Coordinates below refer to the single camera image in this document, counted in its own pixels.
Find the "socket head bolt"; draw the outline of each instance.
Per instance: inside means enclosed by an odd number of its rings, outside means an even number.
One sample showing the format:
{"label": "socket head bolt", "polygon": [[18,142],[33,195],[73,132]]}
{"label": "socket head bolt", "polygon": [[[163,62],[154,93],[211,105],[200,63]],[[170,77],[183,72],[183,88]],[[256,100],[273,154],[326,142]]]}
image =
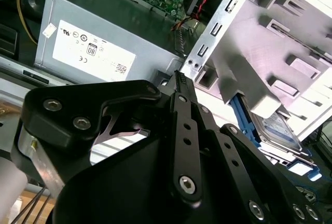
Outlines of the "socket head bolt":
{"label": "socket head bolt", "polygon": [[187,194],[194,194],[196,187],[195,183],[187,176],[182,176],[179,180],[180,187]]}

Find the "hard drive label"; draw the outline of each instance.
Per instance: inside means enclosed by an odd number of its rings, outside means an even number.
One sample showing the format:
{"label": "hard drive label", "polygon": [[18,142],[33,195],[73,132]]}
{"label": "hard drive label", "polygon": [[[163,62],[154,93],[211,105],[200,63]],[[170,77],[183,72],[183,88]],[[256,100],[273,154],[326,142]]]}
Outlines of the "hard drive label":
{"label": "hard drive label", "polygon": [[105,81],[123,81],[136,55],[60,20],[53,58]]}
{"label": "hard drive label", "polygon": [[267,131],[289,142],[294,142],[293,135],[288,130],[283,120],[276,113],[272,114],[272,116],[268,119],[263,119],[262,123]]}

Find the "blue drive bracket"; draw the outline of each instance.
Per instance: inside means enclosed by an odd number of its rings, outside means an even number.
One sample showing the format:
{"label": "blue drive bracket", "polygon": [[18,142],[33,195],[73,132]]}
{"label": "blue drive bracket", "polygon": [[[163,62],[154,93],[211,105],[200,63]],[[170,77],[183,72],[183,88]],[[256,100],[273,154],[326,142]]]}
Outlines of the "blue drive bracket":
{"label": "blue drive bracket", "polygon": [[[246,109],[243,106],[242,100],[240,98],[241,96],[239,94],[235,95],[231,101],[229,102],[230,106],[233,108],[235,116],[238,120],[238,124],[240,127],[240,130],[243,132],[243,134],[254,143],[254,145],[257,148],[260,148],[260,140],[258,140],[258,137],[254,135],[256,128],[251,120],[251,118],[246,113]],[[320,174],[320,169],[315,166],[312,167],[309,164],[304,163],[303,161],[299,161],[296,159],[293,161],[290,165],[287,166],[287,169],[297,175],[299,175],[300,171],[296,172],[294,171],[295,168],[301,168],[301,165],[311,168],[311,170],[308,173],[308,178],[311,181],[316,181],[317,179],[321,178],[322,175]]]}
{"label": "blue drive bracket", "polygon": [[249,138],[251,142],[254,143],[254,145],[259,148],[261,145],[259,144],[259,141],[256,140],[254,136],[255,126],[251,119],[247,118],[246,113],[244,112],[242,105],[240,103],[240,99],[238,94],[235,95],[229,102],[231,107],[234,110],[235,116],[238,120],[240,130],[243,132],[243,134]]}

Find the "black cable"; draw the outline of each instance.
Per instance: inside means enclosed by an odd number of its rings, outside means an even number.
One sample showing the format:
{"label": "black cable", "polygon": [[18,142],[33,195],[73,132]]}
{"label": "black cable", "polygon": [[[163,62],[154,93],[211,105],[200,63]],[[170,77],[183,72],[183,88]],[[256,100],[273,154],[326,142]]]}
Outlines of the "black cable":
{"label": "black cable", "polygon": [[29,201],[29,203],[24,207],[24,209],[22,209],[22,211],[15,217],[15,219],[10,224],[15,224],[22,217],[22,215],[24,215],[25,211],[31,206],[31,204],[36,202],[36,199],[40,198],[45,189],[46,187],[43,187],[43,189],[41,189],[41,191],[38,192],[38,194],[35,195],[35,197],[33,197],[31,201]]}
{"label": "black cable", "polygon": [[40,210],[39,210],[39,212],[38,212],[38,214],[37,214],[37,216],[36,216],[36,218],[35,218],[35,220],[33,221],[32,224],[36,224],[37,223],[38,219],[40,218],[40,216],[41,216],[41,214],[42,214],[42,212],[44,210],[44,208],[46,207],[47,202],[50,199],[51,199],[51,194],[49,194],[48,197],[46,198],[45,202],[43,203],[42,207],[40,208]]}
{"label": "black cable", "polygon": [[42,193],[36,198],[35,202],[32,204],[31,208],[29,209],[28,213],[26,214],[25,218],[23,219],[22,224],[25,224],[26,221],[29,219],[29,217],[30,217],[30,215],[31,215],[31,213],[32,213],[32,211],[33,211],[33,209],[35,208],[35,206],[36,206],[37,203],[39,202],[40,197],[42,197],[42,194],[43,194],[43,192],[44,192],[45,189],[46,189],[46,188],[44,187],[44,188],[41,190]]}

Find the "power supply label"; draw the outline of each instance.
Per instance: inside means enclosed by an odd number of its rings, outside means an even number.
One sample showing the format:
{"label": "power supply label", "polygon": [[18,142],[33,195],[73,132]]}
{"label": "power supply label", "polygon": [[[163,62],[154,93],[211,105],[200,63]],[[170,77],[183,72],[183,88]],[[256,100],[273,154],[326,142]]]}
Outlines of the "power supply label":
{"label": "power supply label", "polygon": [[136,55],[60,20],[53,58],[102,80],[122,81]]}

